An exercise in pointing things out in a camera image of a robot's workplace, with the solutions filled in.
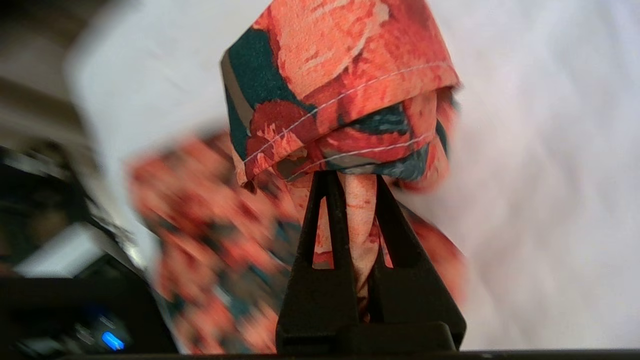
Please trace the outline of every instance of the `blurred fabric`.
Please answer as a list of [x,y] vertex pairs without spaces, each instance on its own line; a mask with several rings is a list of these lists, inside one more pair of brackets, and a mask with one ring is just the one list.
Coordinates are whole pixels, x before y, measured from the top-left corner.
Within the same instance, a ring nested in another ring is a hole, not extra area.
[[[223,127],[218,61],[263,1],[124,2],[68,59],[123,225],[128,159]],[[400,199],[468,257],[463,348],[640,346],[640,3],[430,1],[463,79],[451,175]]]

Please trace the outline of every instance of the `white thread stitching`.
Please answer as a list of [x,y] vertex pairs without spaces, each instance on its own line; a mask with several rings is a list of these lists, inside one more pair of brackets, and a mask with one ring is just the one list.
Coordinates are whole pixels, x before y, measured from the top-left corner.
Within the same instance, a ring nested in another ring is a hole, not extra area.
[[271,145],[274,141],[276,141],[277,138],[280,138],[282,135],[288,133],[291,129],[293,129],[294,127],[296,127],[299,123],[301,123],[303,120],[305,120],[306,118],[308,118],[309,116],[317,113],[320,109],[324,108],[325,106],[328,106],[329,104],[332,104],[338,100],[340,100],[341,98],[349,95],[350,93],[354,92],[354,91],[358,91],[361,88],[365,87],[365,86],[369,86],[377,81],[380,81],[382,79],[386,79],[389,78],[391,76],[395,76],[398,74],[402,74],[404,72],[408,72],[408,71],[412,71],[412,70],[416,70],[416,69],[421,69],[423,67],[431,67],[431,66],[442,66],[442,65],[447,65],[447,66],[451,66],[450,63],[446,62],[446,61],[438,61],[438,62],[434,62],[434,63],[427,63],[427,64],[423,64],[423,65],[418,65],[418,66],[414,66],[414,67],[409,67],[407,69],[403,69],[403,70],[399,70],[396,72],[392,72],[391,74],[387,74],[384,76],[381,76],[379,78],[370,80],[356,88],[353,88],[343,94],[340,94],[340,96],[336,97],[333,100],[329,100],[328,102],[318,106],[315,110],[311,111],[310,113],[306,114],[305,116],[301,117],[300,119],[298,119],[296,122],[294,122],[291,126],[289,126],[287,129],[285,129],[284,131],[282,131],[280,134],[278,134],[276,137],[274,137],[271,141],[269,141],[268,143],[264,144],[264,146],[262,146],[260,149],[258,149],[258,151],[254,152],[253,154],[249,155],[249,157],[243,161],[243,164],[246,163],[247,161],[249,161],[250,159],[252,159],[254,156],[260,154],[262,152],[262,150],[264,150],[267,146]]
[[330,160],[333,160],[333,159],[341,158],[341,157],[343,157],[343,156],[349,156],[349,155],[361,154],[361,153],[363,153],[363,152],[369,152],[369,151],[384,151],[384,150],[393,149],[394,147],[400,147],[400,146],[410,145],[410,144],[412,144],[412,143],[414,143],[414,142],[418,142],[418,141],[422,140],[423,138],[425,138],[425,137],[427,137],[427,136],[433,136],[433,133],[430,133],[430,134],[424,134],[424,135],[422,135],[422,136],[419,136],[419,137],[417,137],[417,138],[415,138],[415,139],[413,139],[413,140],[407,141],[407,142],[405,142],[405,143],[397,143],[397,144],[389,145],[389,146],[385,146],[385,147],[375,147],[375,148],[373,148],[373,149],[357,150],[357,151],[345,152],[344,154],[334,155],[334,156],[331,156],[330,158],[322,159],[322,160],[320,160],[320,161],[317,161],[317,162],[315,162],[315,163],[313,163],[313,164],[311,164],[311,165],[309,165],[309,166],[305,167],[304,169],[302,169],[302,170],[300,170],[299,172],[297,172],[297,173],[293,174],[292,176],[290,176],[290,177],[287,179],[287,181],[290,181],[291,179],[293,179],[294,177],[296,177],[298,174],[300,174],[300,173],[302,173],[302,172],[306,171],[306,169],[308,169],[308,168],[312,168],[312,167],[314,167],[314,166],[316,166],[316,165],[318,165],[318,164],[322,164],[322,163],[325,163],[325,162],[330,161]]

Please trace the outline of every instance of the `blue light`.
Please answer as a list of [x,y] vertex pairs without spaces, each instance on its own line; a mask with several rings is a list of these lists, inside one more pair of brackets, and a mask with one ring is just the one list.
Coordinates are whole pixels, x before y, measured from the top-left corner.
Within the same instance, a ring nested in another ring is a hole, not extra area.
[[113,351],[122,350],[124,348],[124,343],[122,342],[122,340],[118,339],[110,331],[102,334],[102,340]]

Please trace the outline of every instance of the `folded fabric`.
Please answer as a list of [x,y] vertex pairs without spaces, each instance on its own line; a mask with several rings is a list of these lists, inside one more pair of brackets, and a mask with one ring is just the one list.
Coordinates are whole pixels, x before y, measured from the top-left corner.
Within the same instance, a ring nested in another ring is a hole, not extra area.
[[[145,158],[131,181],[135,206],[163,244],[156,288],[175,334],[193,353],[275,351],[317,170],[340,172],[366,320],[366,279],[384,246],[376,174],[428,190],[448,171],[458,77],[431,12],[423,0],[275,0],[221,69],[230,139],[194,138]],[[461,254],[406,214],[460,301]],[[314,267],[332,266],[323,204]]]

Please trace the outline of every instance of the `white fabric background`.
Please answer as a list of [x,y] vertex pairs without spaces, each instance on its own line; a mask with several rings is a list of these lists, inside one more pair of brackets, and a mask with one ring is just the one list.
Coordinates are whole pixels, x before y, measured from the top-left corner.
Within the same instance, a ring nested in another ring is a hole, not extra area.
[[[268,0],[122,3],[68,80],[148,261],[125,162],[225,125],[223,50]],[[465,348],[640,347],[640,2],[434,0],[465,87],[452,172],[407,197],[470,264]]]

